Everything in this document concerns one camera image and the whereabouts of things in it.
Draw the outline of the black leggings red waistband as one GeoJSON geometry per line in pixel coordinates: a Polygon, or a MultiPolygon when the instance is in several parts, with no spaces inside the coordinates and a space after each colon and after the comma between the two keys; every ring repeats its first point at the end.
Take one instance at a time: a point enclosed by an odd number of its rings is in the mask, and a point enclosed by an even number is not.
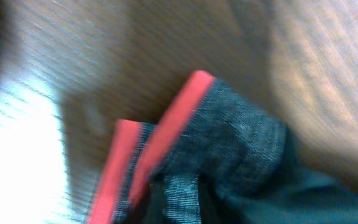
{"type": "Polygon", "coordinates": [[[116,123],[88,223],[358,223],[358,195],[299,166],[283,123],[197,71],[158,124],[116,123]]]}

